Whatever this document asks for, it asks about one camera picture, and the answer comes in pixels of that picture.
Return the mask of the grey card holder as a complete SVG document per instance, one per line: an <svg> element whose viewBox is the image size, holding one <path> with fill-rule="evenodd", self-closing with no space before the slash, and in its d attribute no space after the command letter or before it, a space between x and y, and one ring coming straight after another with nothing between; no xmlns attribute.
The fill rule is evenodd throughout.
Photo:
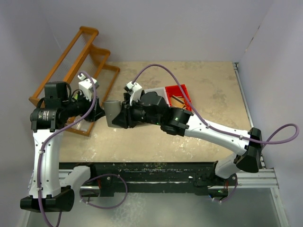
<svg viewBox="0 0 303 227"><path fill-rule="evenodd" d="M118 116L121 111L121 101L118 100L108 100L103 102L103 109L105 111L106 121L108 127L118 127L120 126L114 125L112 121Z"/></svg>

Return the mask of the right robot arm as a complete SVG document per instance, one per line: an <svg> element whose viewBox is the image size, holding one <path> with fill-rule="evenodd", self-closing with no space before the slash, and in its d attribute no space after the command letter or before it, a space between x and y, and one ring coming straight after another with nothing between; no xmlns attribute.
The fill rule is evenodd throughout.
<svg viewBox="0 0 303 227"><path fill-rule="evenodd" d="M125 93L120 113L111 122L125 129L133 128L138 123L154 124L169 135L206 140L232 151L230 156L214 163L210 178L216 185L223 184L227 178L239 171L259 171L261 145L244 139L244 136L248 136L260 140L259 129L239 130L238 136L232 136L231 133L236 132L236 129L219 124L218 128L227 131L227 134L216 132L191 111L170 107L156 92L142 94L138 101L131 100L130 95Z"/></svg>

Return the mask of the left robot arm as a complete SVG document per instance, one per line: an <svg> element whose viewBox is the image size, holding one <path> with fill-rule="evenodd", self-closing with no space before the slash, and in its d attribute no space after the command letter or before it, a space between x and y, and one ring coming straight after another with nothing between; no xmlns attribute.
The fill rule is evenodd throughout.
<svg viewBox="0 0 303 227"><path fill-rule="evenodd" d="M71 90L67 82L48 82L45 96L30 115L35 142L34 175L29 195L20 200L20 208L32 212L68 212L75 200L75 183L79 178L86 185L97 181L97 173L87 167L75 168L62 183L59 180L59 151L62 132L67 120L80 116L95 122L105 115L94 92L99 84L95 79L79 82Z"/></svg>

